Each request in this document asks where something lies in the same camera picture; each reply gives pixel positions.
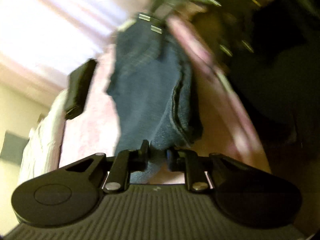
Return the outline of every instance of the wall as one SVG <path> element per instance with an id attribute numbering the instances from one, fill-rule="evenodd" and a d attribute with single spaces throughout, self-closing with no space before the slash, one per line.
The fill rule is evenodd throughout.
<path id="1" fill-rule="evenodd" d="M 40 114 L 47 114 L 49 108 L 36 103 L 24 95 L 0 84 L 0 151 L 5 131 L 28 137 L 32 127 L 37 125 Z M 0 234 L 11 230 L 17 220 L 11 208 L 11 195 L 19 175 L 18 165 L 0 159 Z"/>

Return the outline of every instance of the screw head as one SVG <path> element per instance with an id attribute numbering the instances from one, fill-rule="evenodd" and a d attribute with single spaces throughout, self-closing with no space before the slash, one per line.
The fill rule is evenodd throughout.
<path id="1" fill-rule="evenodd" d="M 209 187 L 208 183 L 206 182 L 195 182 L 192 184 L 192 188 L 196 191 L 202 191 Z"/>
<path id="2" fill-rule="evenodd" d="M 117 183 L 117 182 L 109 182 L 104 185 L 104 188 L 106 190 L 116 191 L 121 188 L 121 185 L 120 185 L 120 183 Z"/>

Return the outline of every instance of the window curtain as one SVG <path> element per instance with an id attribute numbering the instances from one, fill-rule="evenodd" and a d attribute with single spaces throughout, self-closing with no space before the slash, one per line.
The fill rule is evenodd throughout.
<path id="1" fill-rule="evenodd" d="M 67 75 L 102 53 L 117 26 L 147 2 L 0 0 L 0 64 L 17 64 L 65 88 Z"/>

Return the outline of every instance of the pink blanket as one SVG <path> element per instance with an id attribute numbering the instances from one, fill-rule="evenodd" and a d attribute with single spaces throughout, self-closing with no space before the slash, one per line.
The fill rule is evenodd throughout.
<path id="1" fill-rule="evenodd" d="M 59 167 L 97 152 L 114 154 L 120 134 L 119 120 L 115 104 L 105 91 L 114 69 L 115 45 L 109 45 L 98 61 L 84 112 L 66 121 Z"/>
<path id="2" fill-rule="evenodd" d="M 167 25 L 193 63 L 197 81 L 204 133 L 192 148 L 199 155 L 223 153 L 247 165 L 270 172 L 255 128 L 210 49 L 193 25 L 182 17 L 170 16 Z"/>

